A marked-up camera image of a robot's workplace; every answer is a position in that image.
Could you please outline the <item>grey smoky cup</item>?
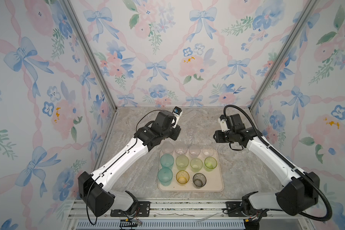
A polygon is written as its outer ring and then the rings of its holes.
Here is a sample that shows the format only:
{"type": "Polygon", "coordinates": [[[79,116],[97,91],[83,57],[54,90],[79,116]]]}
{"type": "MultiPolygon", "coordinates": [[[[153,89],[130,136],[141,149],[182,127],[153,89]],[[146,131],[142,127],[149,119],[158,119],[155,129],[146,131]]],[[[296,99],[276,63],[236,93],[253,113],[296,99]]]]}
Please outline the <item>grey smoky cup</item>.
{"type": "Polygon", "coordinates": [[[207,183],[207,178],[202,173],[196,173],[192,181],[195,188],[203,188],[207,183]]]}

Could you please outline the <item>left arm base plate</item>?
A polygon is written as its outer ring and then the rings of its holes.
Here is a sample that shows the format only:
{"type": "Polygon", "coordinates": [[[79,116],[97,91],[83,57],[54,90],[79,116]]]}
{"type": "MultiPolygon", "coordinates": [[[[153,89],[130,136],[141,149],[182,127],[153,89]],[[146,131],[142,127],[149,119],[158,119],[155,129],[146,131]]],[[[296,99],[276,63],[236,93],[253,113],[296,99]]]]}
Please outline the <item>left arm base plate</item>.
{"type": "Polygon", "coordinates": [[[112,209],[110,212],[111,217],[148,217],[150,214],[150,205],[149,201],[138,201],[133,204],[131,208],[127,211],[122,211],[118,209],[112,209]]]}

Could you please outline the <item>teal cup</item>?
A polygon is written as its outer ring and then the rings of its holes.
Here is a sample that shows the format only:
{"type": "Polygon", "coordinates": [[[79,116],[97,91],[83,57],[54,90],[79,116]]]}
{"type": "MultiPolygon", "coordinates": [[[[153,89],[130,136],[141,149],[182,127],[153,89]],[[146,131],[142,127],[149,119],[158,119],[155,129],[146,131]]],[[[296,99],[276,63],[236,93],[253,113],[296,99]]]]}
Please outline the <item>teal cup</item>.
{"type": "Polygon", "coordinates": [[[174,165],[174,157],[171,154],[164,154],[160,158],[160,164],[162,168],[172,169],[174,165]]]}
{"type": "Polygon", "coordinates": [[[158,180],[163,186],[169,186],[171,184],[173,173],[170,168],[161,168],[158,172],[158,180]]]}

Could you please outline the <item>small green cup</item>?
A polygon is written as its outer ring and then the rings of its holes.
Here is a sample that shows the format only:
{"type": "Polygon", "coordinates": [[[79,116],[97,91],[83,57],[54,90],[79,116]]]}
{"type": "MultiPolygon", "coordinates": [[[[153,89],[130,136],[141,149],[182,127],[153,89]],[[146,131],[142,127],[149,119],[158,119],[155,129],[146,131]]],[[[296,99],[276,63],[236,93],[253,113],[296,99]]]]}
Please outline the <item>small green cup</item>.
{"type": "Polygon", "coordinates": [[[190,161],[190,167],[191,167],[191,171],[192,172],[199,172],[202,167],[203,167],[203,162],[201,159],[199,158],[193,158],[191,161],[190,161]]]}

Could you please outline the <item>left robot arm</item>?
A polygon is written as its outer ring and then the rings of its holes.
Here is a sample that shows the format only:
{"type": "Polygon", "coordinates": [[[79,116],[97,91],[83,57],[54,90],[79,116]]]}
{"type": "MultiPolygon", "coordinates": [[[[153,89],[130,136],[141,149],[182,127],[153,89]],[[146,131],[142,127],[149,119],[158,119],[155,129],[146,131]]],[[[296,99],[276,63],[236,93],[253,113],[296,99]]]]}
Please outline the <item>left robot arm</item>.
{"type": "Polygon", "coordinates": [[[128,216],[137,210],[138,200],[128,191],[112,188],[120,176],[137,160],[160,145],[165,139],[177,140],[181,128],[178,125],[182,109],[160,110],[156,119],[137,129],[133,138],[110,161],[92,173],[83,172],[78,178],[79,196],[86,210],[97,218],[107,211],[120,210],[128,216]]]}

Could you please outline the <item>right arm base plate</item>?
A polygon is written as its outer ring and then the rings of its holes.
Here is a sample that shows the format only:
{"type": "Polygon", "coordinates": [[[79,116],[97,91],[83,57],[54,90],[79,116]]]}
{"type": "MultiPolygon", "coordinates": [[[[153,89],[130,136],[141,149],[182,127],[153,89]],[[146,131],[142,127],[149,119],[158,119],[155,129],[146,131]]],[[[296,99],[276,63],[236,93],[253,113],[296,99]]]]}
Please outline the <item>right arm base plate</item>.
{"type": "Polygon", "coordinates": [[[263,209],[254,209],[246,202],[243,204],[242,201],[228,201],[225,205],[226,208],[222,212],[229,217],[254,218],[263,212],[263,209]]]}

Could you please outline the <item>clear cup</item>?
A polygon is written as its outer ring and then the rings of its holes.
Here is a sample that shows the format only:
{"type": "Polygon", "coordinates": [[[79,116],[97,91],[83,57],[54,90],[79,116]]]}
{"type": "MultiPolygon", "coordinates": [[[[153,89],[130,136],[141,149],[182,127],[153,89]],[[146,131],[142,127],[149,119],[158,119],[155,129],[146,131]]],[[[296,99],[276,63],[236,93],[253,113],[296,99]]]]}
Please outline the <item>clear cup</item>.
{"type": "Polygon", "coordinates": [[[174,145],[172,143],[167,142],[162,145],[163,154],[172,154],[173,151],[174,151],[174,145]]]}
{"type": "Polygon", "coordinates": [[[198,145],[191,145],[189,147],[189,156],[191,158],[197,158],[201,153],[201,148],[198,145]]]}
{"type": "Polygon", "coordinates": [[[178,155],[186,155],[188,146],[184,143],[178,143],[174,146],[174,152],[178,155]]]}
{"type": "Polygon", "coordinates": [[[202,153],[203,155],[205,155],[206,157],[212,157],[215,154],[215,150],[213,147],[211,146],[204,146],[202,148],[202,153]]]}

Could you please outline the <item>tall light green cup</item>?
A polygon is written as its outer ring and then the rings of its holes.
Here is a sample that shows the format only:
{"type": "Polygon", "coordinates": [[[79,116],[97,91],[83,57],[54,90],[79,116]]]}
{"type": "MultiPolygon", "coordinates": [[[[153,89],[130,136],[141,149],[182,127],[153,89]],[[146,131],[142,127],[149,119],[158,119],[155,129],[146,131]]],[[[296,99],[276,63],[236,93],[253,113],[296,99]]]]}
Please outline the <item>tall light green cup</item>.
{"type": "Polygon", "coordinates": [[[176,158],[176,167],[179,171],[186,170],[189,165],[189,158],[185,155],[179,155],[176,158]]]}

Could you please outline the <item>yellow cup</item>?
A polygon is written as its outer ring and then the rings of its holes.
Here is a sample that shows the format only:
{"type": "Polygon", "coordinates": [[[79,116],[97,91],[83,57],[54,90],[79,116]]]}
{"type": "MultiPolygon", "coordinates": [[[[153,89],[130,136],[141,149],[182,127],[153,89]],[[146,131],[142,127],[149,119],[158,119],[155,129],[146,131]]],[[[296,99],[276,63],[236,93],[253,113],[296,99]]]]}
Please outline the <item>yellow cup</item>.
{"type": "Polygon", "coordinates": [[[180,170],[176,174],[176,181],[179,185],[185,185],[190,179],[189,173],[185,170],[180,170]]]}

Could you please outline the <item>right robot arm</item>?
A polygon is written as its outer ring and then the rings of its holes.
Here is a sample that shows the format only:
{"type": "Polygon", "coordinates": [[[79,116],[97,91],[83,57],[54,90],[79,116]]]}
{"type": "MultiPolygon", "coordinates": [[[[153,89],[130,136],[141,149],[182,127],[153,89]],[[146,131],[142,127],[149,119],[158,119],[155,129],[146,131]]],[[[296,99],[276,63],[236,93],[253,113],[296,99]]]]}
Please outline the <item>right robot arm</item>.
{"type": "Polygon", "coordinates": [[[213,136],[217,143],[237,143],[243,149],[248,149],[274,173],[282,185],[277,192],[244,195],[241,201],[244,215],[252,216],[261,209],[269,209],[295,216],[318,203],[316,189],[320,178],[315,173],[306,173],[293,165],[256,128],[246,128],[239,114],[221,115],[218,122],[221,129],[213,136]]]}

